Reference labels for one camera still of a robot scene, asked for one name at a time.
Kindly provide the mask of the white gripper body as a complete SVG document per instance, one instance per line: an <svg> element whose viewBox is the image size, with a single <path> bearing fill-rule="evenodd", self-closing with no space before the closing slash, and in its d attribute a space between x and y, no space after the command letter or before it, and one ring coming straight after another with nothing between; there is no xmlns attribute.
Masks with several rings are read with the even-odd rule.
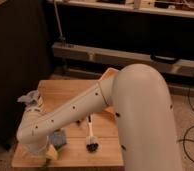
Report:
<svg viewBox="0 0 194 171"><path fill-rule="evenodd" d="M27 151L32 155L44 155L48 148L48 140L38 140L34 142L24 143Z"/></svg>

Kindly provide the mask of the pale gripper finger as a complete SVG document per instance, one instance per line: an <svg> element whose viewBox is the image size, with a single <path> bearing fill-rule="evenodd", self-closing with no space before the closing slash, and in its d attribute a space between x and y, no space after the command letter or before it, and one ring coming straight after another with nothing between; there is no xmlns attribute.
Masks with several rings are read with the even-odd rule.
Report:
<svg viewBox="0 0 194 171"><path fill-rule="evenodd" d="M58 152L53 145L48 147L48 150L46 151L46 158L51 160L58 159Z"/></svg>

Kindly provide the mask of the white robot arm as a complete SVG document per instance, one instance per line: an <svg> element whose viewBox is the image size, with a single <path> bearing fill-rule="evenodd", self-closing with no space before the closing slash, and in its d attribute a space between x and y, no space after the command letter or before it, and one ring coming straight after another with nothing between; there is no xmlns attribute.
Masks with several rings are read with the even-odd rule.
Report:
<svg viewBox="0 0 194 171"><path fill-rule="evenodd" d="M107 107L114 109L124 171L183 171L167 83L146 64L97 81L47 114L24 112L17 140L38 154L50 133Z"/></svg>

